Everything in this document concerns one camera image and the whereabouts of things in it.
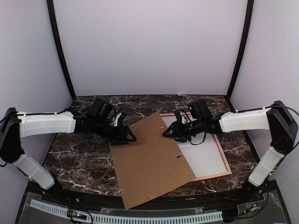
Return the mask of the brown cardboard backing board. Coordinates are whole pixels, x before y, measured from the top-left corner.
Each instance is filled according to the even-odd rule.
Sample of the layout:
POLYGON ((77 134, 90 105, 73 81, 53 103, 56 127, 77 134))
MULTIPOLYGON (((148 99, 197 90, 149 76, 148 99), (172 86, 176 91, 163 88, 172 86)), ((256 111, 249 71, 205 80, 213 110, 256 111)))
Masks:
POLYGON ((196 178, 175 140, 162 136, 166 128, 156 112, 131 128, 136 142, 110 147, 125 209, 149 202, 196 178))

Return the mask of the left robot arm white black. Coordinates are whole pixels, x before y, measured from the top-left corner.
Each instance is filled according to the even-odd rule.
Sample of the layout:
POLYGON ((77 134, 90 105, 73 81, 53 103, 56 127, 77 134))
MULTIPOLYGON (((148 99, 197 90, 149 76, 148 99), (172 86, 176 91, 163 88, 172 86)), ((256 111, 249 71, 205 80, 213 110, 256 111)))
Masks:
POLYGON ((21 112, 7 109, 0 121, 0 158, 37 183, 55 203, 63 203, 66 193, 59 180, 26 150, 26 139, 49 140, 58 133, 95 134, 111 146, 127 145, 137 138, 123 123, 125 112, 101 98, 86 108, 68 107, 58 112, 21 112))

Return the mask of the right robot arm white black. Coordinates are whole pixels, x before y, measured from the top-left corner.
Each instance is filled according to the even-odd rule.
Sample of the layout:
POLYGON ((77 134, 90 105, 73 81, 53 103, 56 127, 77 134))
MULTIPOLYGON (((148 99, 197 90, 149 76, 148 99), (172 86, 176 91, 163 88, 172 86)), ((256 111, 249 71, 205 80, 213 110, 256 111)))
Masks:
POLYGON ((292 113, 294 109, 285 106, 280 100, 273 104, 213 115, 205 100, 188 104, 189 117, 184 110, 175 111, 176 120, 163 132, 163 137, 177 142, 191 142, 198 134, 220 134, 237 131, 268 131, 271 135, 269 148, 251 172, 249 183, 239 191, 238 198, 249 202, 256 196, 256 188, 279 166, 280 162, 298 145, 299 125, 292 113))

